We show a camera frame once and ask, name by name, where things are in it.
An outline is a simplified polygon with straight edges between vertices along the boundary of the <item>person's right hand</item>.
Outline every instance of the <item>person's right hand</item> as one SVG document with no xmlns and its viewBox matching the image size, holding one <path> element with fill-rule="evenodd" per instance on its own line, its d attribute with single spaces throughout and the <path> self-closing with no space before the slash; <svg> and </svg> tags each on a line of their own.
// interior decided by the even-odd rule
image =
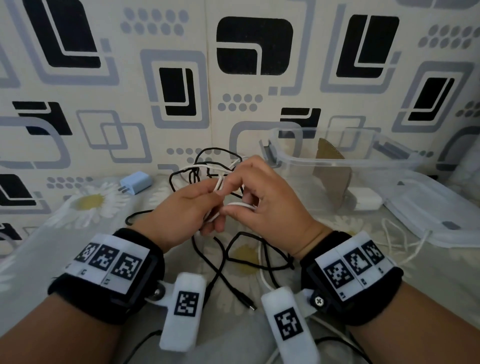
<svg viewBox="0 0 480 364">
<path fill-rule="evenodd" d="M 227 205 L 220 214 L 231 216 L 260 234 L 270 244 L 302 259 L 331 229 L 316 221 L 288 183 L 259 156 L 240 163 L 219 191 L 223 196 L 244 185 L 242 201 L 258 205 L 255 211 Z"/>
</svg>

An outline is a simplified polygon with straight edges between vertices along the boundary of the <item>yellow flower center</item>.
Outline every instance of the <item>yellow flower center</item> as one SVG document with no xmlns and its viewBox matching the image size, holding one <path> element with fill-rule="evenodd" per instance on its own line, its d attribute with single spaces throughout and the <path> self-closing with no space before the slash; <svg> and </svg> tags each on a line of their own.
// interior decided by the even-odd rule
<svg viewBox="0 0 480 364">
<path fill-rule="evenodd" d="M 91 194 L 89 196 L 81 197 L 75 203 L 75 210 L 78 211 L 85 211 L 90 210 L 92 208 L 97 208 L 102 206 L 105 197 L 101 194 Z"/>
<path fill-rule="evenodd" d="M 259 264 L 257 250 L 249 247 L 247 244 L 236 249 L 230 256 L 235 259 L 246 260 L 248 262 Z M 236 267 L 241 273 L 247 276 L 256 274 L 258 272 L 258 268 L 247 266 L 245 264 L 237 263 Z"/>
</svg>

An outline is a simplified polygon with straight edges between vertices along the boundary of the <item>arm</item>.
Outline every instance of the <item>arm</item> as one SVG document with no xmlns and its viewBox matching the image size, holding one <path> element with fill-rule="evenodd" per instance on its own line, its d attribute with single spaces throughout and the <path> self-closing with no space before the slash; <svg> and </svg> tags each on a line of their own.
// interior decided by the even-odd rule
<svg viewBox="0 0 480 364">
<path fill-rule="evenodd" d="M 220 212 L 298 260 L 332 232 L 312 218 L 260 157 L 246 160 L 227 176 L 222 193 L 241 185 L 245 202 L 257 209 L 225 206 Z M 404 282 L 375 319 L 349 329 L 374 363 L 469 363 L 478 356 L 480 331 Z"/>
<path fill-rule="evenodd" d="M 202 226 L 205 214 L 223 201 L 212 193 L 216 181 L 209 179 L 178 190 L 138 219 L 132 229 L 157 244 L 163 253 L 200 228 L 203 234 L 223 231 L 225 217 Z M 0 338 L 0 358 L 9 364 L 108 363 L 120 331 L 121 325 L 97 320 L 52 294 Z"/>
</svg>

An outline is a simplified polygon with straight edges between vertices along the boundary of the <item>patterned wall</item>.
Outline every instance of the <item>patterned wall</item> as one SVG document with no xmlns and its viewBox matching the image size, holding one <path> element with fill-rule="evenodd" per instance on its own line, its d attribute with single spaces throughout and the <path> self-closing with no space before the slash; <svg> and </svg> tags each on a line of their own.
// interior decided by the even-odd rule
<svg viewBox="0 0 480 364">
<path fill-rule="evenodd" d="M 0 0 L 0 240 L 92 178 L 261 153 L 285 122 L 381 131 L 446 176 L 480 134 L 478 2 Z"/>
</svg>

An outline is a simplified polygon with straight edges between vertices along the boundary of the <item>floral tablecloth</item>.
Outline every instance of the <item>floral tablecloth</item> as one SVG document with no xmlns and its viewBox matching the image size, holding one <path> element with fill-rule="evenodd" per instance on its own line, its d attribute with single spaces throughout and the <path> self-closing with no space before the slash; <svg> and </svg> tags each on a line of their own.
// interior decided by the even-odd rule
<svg viewBox="0 0 480 364">
<path fill-rule="evenodd" d="M 120 178 L 105 178 L 83 186 L 17 250 L 0 261 L 0 335 L 5 333 L 45 297 L 51 280 L 96 233 L 113 233 L 124 226 L 133 212 L 154 208 L 170 194 L 167 178 L 157 176 L 155 184 L 136 196 L 118 191 Z M 384 207 L 374 214 L 357 216 L 316 216 L 332 228 L 357 233 L 367 231 L 374 241 L 385 243 L 382 219 L 389 219 L 406 233 L 409 243 L 418 240 Z M 388 226 L 393 243 L 403 241 L 402 232 Z M 228 219 L 226 231 L 216 236 L 226 246 L 237 231 L 245 231 L 239 223 Z M 199 248 L 217 266 L 221 252 L 211 238 L 198 238 Z M 2 249 L 11 247 L 0 242 Z M 241 237 L 230 255 L 258 263 L 258 243 Z M 397 253 L 403 260 L 409 253 Z M 271 253 L 274 265 L 282 259 Z M 180 272 L 194 272 L 210 280 L 213 271 L 194 252 L 190 242 L 172 249 L 165 256 L 165 281 L 174 282 Z M 426 243 L 418 256 L 403 266 L 405 280 L 434 300 L 480 328 L 480 249 L 443 249 Z M 158 339 L 150 339 L 137 352 L 132 363 L 260 363 L 275 349 L 268 322 L 261 309 L 260 298 L 267 288 L 256 268 L 227 263 L 224 274 L 229 282 L 251 297 L 260 309 L 246 310 L 219 280 L 204 308 L 197 347 L 189 353 L 161 351 Z M 280 285 L 300 289 L 300 269 L 275 273 Z M 147 304 L 126 324 L 114 363 L 121 363 L 135 344 L 146 334 L 162 328 L 166 310 Z M 309 322 L 314 337 L 330 334 L 315 322 Z M 350 351 L 341 344 L 324 344 L 320 350 L 323 363 L 346 363 Z"/>
</svg>

